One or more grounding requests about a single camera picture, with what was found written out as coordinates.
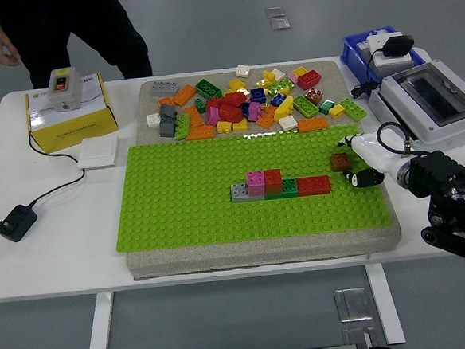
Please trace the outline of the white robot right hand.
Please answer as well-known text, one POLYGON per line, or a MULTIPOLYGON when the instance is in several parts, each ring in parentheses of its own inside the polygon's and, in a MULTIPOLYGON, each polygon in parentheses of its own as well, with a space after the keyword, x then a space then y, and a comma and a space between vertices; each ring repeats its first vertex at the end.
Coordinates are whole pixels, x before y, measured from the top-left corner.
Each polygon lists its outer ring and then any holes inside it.
POLYGON ((354 153, 369 165, 369 168, 363 171, 343 171, 350 184, 357 188, 376 186, 382 183, 385 175, 388 174, 395 183, 408 189, 410 156, 383 148, 377 140, 376 131, 345 136, 338 142, 339 147, 344 145, 352 148, 354 153))

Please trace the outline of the person's right hand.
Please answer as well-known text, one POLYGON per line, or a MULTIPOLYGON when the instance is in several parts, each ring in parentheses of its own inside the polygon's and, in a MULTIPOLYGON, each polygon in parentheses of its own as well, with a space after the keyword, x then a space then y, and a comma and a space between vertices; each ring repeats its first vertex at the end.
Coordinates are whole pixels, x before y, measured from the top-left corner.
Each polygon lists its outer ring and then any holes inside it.
POLYGON ((0 64, 17 67, 21 64, 21 56, 12 41, 0 29, 0 64))

